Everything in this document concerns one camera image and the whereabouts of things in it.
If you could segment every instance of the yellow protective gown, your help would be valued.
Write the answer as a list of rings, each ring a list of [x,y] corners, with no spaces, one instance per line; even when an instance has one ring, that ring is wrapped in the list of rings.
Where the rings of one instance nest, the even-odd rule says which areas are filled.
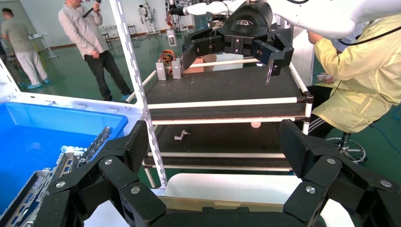
[[[365,27],[357,42],[401,26],[401,15]],[[313,114],[344,132],[359,132],[401,101],[401,30],[337,54],[330,40],[314,46],[324,70],[337,81]]]

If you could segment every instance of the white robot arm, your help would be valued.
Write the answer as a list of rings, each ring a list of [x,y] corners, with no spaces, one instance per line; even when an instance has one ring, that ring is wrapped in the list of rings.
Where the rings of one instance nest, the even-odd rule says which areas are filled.
[[[188,6],[184,14],[230,14],[246,0],[226,0],[209,5],[199,3]],[[401,14],[400,0],[263,0],[273,14],[289,23],[327,38],[343,38],[356,24]]]

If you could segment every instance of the blue cable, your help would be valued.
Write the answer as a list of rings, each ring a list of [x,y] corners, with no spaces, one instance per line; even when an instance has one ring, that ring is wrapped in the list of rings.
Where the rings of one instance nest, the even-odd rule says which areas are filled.
[[[392,148],[394,148],[400,155],[401,155],[401,151],[399,151],[394,145],[393,143],[390,142],[390,140],[388,139],[388,137],[386,136],[386,134],[384,133],[383,130],[377,128],[376,126],[372,125],[373,128],[377,129],[379,132],[381,132],[383,134],[383,136],[386,138],[387,142],[392,146]]]
[[[394,113],[392,114],[392,116],[393,116],[395,119],[397,119],[397,120],[400,120],[400,121],[401,121],[401,118],[400,118],[400,117],[397,117],[397,116],[395,115],[399,109],[401,109],[401,106],[400,106],[400,107],[398,107],[398,108],[397,108],[397,109],[394,111]]]

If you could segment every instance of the screw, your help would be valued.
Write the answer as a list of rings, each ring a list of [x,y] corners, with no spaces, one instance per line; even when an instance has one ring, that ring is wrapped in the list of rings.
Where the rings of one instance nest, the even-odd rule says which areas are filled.
[[[111,159],[108,159],[108,160],[105,161],[106,165],[110,165],[111,163],[113,163],[113,160],[111,160]]]
[[[65,185],[65,181],[60,181],[56,184],[56,188],[62,188]]]
[[[139,187],[133,187],[131,188],[131,194],[137,194],[140,191]]]
[[[388,188],[391,188],[391,186],[392,186],[391,183],[386,180],[381,180],[380,183]]]
[[[311,194],[314,194],[316,192],[316,189],[314,187],[307,186],[306,187],[306,191],[311,193]]]
[[[334,159],[332,159],[332,158],[328,158],[327,162],[330,163],[330,164],[336,164],[336,161]]]

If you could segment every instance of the black pants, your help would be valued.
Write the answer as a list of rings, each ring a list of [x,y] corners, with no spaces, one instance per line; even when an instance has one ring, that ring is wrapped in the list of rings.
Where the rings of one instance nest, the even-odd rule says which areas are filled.
[[[309,92],[314,96],[312,110],[330,98],[332,88],[322,86],[310,86]],[[330,131],[334,129],[333,126],[328,124],[322,118],[312,114],[311,122],[309,124],[309,135],[325,139]]]
[[[85,55],[85,61],[88,63],[90,70],[96,77],[97,85],[99,86],[100,93],[105,100],[111,99],[111,92],[106,84],[105,70],[110,73],[118,89],[123,96],[130,94],[130,88],[122,77],[120,70],[115,64],[114,57],[109,51],[100,54],[98,59],[94,59],[92,55]]]

